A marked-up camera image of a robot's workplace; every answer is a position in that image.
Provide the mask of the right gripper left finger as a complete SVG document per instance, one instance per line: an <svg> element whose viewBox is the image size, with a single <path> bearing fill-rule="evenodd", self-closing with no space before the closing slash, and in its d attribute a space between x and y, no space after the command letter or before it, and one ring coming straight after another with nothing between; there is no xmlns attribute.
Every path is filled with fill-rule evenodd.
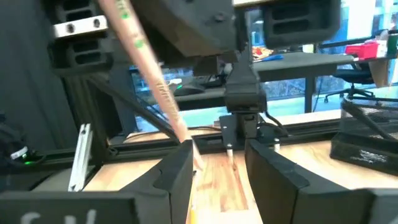
<svg viewBox="0 0 398 224"><path fill-rule="evenodd" d="M187 140L118 191L1 193L0 224L185 224L192 182Z"/></svg>

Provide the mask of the black aluminium table frame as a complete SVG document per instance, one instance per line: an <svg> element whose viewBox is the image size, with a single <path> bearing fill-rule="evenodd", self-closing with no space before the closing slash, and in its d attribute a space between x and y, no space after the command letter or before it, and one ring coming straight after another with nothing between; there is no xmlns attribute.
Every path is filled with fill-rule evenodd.
<svg viewBox="0 0 398 224"><path fill-rule="evenodd" d="M71 110L75 113L77 120L82 123L90 123L93 128L93 141L91 145L90 165L103 166L103 164L115 162L135 161L137 159L149 159L163 157L172 152L181 144L178 136L174 133L168 122L162 120L154 113L140 104L136 98L132 97L129 91L122 91L113 88L106 80L100 77L69 77L63 78L65 92L68 94ZM109 98L109 103L103 103L103 97ZM115 110L116 101L127 107L126 110L134 114L143 116L153 126L158 128L169 139L166 140L145 140L141 143L117 143L111 145L108 143L108 128L106 122L112 123L111 126L119 124L119 115L114 119L105 116L105 111ZM330 140L338 131L339 118L323 121L311 121L307 123L284 124L284 128L290 134L290 137L282 137L282 144L296 144L310 141ZM232 134L199 134L194 135L193 140L198 144L200 152L205 154L221 152L226 149L227 137ZM182 140L192 139L191 135Z"/></svg>

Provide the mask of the red storage bin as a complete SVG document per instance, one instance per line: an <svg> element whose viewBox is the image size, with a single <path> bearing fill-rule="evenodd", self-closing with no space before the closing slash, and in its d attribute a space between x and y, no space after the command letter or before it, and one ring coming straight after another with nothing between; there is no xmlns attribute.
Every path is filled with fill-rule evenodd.
<svg viewBox="0 0 398 224"><path fill-rule="evenodd" d="M355 55L360 60L366 60L377 57L379 44L376 41L365 42L362 44L347 45L345 54Z"/></svg>

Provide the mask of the black mesh desk organizer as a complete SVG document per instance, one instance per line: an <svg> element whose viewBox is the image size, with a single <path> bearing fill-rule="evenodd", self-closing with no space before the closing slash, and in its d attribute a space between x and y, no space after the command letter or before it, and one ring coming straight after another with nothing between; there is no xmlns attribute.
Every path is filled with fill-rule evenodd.
<svg viewBox="0 0 398 224"><path fill-rule="evenodd" d="M398 176L398 99L344 98L330 157Z"/></svg>

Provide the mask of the black computer mouse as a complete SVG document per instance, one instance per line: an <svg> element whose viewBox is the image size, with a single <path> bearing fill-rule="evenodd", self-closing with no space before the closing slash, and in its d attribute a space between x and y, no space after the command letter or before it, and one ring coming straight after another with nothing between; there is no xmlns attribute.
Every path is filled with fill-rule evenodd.
<svg viewBox="0 0 398 224"><path fill-rule="evenodd" d="M187 95L194 95L204 92L205 92L205 87L196 83L187 83L184 85L178 85L176 90L174 91L174 95L187 96Z"/></svg>

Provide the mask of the grey side table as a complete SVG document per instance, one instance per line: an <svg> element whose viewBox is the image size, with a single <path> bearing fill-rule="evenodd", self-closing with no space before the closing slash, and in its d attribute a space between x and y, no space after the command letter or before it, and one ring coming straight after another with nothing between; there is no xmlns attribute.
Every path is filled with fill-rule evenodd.
<svg viewBox="0 0 398 224"><path fill-rule="evenodd" d="M312 95L315 91L315 78L332 75L338 65L354 62L351 55L329 55L293 52L284 54L282 60L255 62L253 69L258 73L262 82L305 79L305 107L306 113L312 112Z"/></svg>

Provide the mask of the silver metal bracket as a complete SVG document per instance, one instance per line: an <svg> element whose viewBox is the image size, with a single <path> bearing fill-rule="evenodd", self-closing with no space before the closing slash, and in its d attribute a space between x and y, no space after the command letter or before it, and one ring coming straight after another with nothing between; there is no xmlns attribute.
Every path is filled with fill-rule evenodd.
<svg viewBox="0 0 398 224"><path fill-rule="evenodd" d="M84 188L92 139L93 132L91 130L91 124L82 124L80 126L70 181L68 184L69 192L79 192Z"/></svg>

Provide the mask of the black office chair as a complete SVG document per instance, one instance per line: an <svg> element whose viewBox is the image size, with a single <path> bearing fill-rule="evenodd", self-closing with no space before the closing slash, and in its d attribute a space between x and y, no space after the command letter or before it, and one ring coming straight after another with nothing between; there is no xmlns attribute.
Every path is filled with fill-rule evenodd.
<svg viewBox="0 0 398 224"><path fill-rule="evenodd" d="M367 70L358 70L358 69L338 69L334 74L333 77L340 78L345 82L351 84L350 88L336 91L334 93L327 94L325 96L324 102L328 102L328 98L333 95L339 95L340 98L344 97L345 94L348 96L353 95L361 95L369 98L374 98L374 93L368 90L361 90L356 88L355 84L362 84L362 85L370 85L374 84L374 80L372 78L371 72L369 69Z"/></svg>

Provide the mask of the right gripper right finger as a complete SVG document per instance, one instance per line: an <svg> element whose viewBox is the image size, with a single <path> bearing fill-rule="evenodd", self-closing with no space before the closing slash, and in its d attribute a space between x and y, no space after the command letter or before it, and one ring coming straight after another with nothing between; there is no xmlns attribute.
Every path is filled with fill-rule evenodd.
<svg viewBox="0 0 398 224"><path fill-rule="evenodd" d="M255 139L245 162L263 224L398 224L398 189L347 189Z"/></svg>

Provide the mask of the black keyboard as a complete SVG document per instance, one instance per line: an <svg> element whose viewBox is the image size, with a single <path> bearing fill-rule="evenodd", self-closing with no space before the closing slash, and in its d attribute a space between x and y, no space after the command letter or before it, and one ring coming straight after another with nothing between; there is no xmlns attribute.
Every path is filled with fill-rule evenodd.
<svg viewBox="0 0 398 224"><path fill-rule="evenodd" d="M226 83L226 74L196 77L196 81L205 88L218 88Z"/></svg>

